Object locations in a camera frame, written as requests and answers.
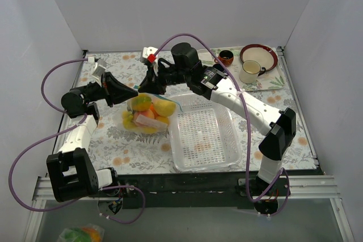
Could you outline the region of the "yellow green fake mango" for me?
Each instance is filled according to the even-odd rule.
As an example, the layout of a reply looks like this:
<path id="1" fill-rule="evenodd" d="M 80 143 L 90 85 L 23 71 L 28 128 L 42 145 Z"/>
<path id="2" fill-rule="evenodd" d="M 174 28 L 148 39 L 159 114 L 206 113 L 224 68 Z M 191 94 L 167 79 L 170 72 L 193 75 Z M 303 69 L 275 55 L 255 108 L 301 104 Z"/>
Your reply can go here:
<path id="1" fill-rule="evenodd" d="M 139 94 L 130 101 L 130 108 L 133 111 L 143 112 L 150 108 L 152 98 L 147 94 Z"/>

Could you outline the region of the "yellow fake lemon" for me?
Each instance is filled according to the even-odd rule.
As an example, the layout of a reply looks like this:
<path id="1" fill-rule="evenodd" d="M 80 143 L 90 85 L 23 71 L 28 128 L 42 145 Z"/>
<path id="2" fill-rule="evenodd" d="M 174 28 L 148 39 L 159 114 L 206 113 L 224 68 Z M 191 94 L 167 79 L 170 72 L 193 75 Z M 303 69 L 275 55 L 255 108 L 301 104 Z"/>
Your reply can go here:
<path id="1" fill-rule="evenodd" d="M 170 117 L 176 110 L 176 104 L 168 100 L 156 100 L 154 102 L 154 109 L 158 115 L 163 117 Z"/>

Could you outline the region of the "clear zip top bag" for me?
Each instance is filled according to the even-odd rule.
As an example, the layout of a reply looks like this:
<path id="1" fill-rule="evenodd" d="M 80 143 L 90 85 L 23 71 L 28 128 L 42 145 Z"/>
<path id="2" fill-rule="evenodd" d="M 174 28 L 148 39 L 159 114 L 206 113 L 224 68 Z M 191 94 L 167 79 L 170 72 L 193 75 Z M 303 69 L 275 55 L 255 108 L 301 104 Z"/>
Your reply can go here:
<path id="1" fill-rule="evenodd" d="M 139 134 L 155 134 L 166 131 L 171 117 L 182 106 L 161 95 L 139 93 L 126 101 L 125 108 L 119 110 L 114 121 L 120 129 Z"/>

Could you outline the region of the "fake peach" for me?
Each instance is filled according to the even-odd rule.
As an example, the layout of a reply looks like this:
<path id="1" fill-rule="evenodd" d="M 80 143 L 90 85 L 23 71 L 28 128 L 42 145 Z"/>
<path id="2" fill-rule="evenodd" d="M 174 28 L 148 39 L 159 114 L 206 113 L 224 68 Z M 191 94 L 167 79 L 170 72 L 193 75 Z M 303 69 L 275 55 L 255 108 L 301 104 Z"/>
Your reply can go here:
<path id="1" fill-rule="evenodd" d="M 146 117 L 146 118 L 151 119 L 151 120 L 154 119 L 153 112 L 151 110 L 149 110 L 149 109 L 146 110 L 146 111 L 136 111 L 134 113 L 134 116 L 133 116 L 133 122 L 138 126 L 142 125 L 142 123 L 137 121 L 138 116 L 143 116 L 143 117 Z"/>

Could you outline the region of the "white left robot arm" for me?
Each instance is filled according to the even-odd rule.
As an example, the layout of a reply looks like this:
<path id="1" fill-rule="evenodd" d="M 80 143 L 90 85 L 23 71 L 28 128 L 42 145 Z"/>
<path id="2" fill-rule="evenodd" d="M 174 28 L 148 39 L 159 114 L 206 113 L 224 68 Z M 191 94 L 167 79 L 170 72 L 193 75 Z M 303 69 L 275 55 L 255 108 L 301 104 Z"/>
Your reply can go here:
<path id="1" fill-rule="evenodd" d="M 121 189 L 112 167 L 96 170 L 88 156 L 91 137 L 98 127 L 100 114 L 96 102 L 105 100 L 109 107 L 146 97 L 120 83 L 104 64 L 96 63 L 91 72 L 94 82 L 72 88 L 63 95 L 65 113 L 75 122 L 58 153 L 47 157 L 47 169 L 58 202 L 87 197 L 102 190 L 116 196 Z"/>

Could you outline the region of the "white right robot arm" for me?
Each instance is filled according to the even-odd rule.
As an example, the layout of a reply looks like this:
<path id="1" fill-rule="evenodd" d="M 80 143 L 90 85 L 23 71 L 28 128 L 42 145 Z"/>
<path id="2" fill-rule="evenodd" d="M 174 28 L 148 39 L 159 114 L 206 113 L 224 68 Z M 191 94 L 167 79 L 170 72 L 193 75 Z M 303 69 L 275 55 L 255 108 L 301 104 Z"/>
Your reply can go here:
<path id="1" fill-rule="evenodd" d="M 176 44 L 172 56 L 174 63 L 158 58 L 156 53 L 148 57 L 161 92 L 165 92 L 167 86 L 185 83 L 195 94 L 244 118 L 248 128 L 255 127 L 264 136 L 259 144 L 263 156 L 256 187 L 263 195 L 272 194 L 282 174 L 285 152 L 296 135 L 295 111 L 277 109 L 249 95 L 239 87 L 221 60 L 216 58 L 213 66 L 203 65 L 189 43 Z"/>

